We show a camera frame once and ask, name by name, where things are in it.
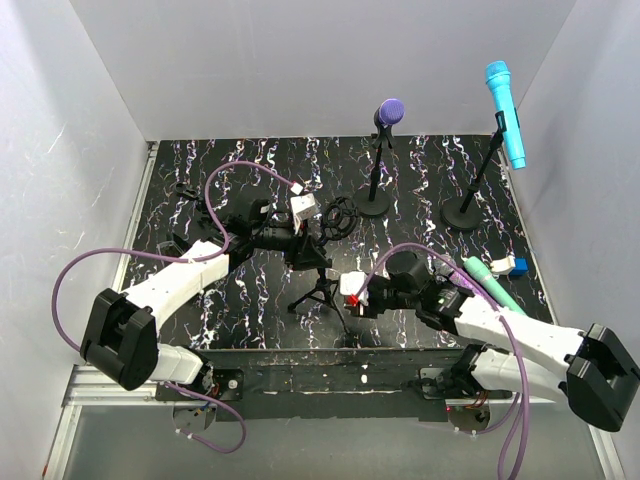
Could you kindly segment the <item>mint green microphone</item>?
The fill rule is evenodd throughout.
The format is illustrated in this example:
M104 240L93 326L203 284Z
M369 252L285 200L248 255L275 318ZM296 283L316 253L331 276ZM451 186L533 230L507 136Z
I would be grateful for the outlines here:
M500 285L500 283L494 278L490 269L479 258L469 257L464 261L463 267L498 305L521 315L525 315L524 310Z

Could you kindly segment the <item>purple foam head microphone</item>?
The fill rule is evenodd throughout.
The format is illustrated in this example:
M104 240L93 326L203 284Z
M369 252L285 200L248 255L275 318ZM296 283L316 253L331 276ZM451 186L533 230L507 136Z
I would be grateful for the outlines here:
M405 115L404 103L397 98L384 100L374 113L374 124L386 128L398 124Z

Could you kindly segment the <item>purple glitter silver mesh microphone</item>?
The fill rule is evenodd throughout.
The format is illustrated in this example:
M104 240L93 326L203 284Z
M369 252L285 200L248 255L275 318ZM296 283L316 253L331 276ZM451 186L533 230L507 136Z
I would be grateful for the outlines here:
M449 255L445 255L444 258L446 261L443 261L438 257L432 260L432 273L435 277L435 281L438 284L450 282L459 287L472 290L473 285L461 276L456 269L451 267L452 264L455 264L455 260Z

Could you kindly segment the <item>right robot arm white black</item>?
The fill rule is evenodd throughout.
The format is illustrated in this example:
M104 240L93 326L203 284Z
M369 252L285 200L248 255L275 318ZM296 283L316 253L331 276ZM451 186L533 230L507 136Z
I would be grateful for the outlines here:
M433 276L412 251L392 254L386 275L361 271L339 278L339 292L356 317L411 310L428 327L470 340L445 377L464 397L510 391L560 404L586 423L620 431L639 391L639 366L618 335L543 323L474 291Z

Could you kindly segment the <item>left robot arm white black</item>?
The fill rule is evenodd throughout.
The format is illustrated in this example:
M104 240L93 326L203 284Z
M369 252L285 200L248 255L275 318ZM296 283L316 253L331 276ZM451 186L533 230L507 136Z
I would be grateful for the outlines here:
M101 292L90 313L81 357L127 391L148 381L173 382L188 398L205 398L214 388L213 366L192 349L162 343L162 325L255 250L283 253L291 270L330 267L319 239L307 227L318 211L313 194L306 194L291 199L283 222L274 220L265 199L225 215L225 229L195 241L179 261L122 292Z

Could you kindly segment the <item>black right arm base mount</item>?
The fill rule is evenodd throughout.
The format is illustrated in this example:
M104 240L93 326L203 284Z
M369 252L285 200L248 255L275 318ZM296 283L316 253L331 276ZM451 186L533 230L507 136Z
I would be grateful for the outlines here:
M486 390L465 371L422 368L419 379L423 392L430 397L479 400L487 396Z

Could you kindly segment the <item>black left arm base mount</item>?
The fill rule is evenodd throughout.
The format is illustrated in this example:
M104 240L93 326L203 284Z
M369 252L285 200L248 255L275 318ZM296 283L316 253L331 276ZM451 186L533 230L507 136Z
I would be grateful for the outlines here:
M241 369L205 364L191 383L180 384L175 380L173 383L216 400L235 401L242 399L244 379L245 375Z

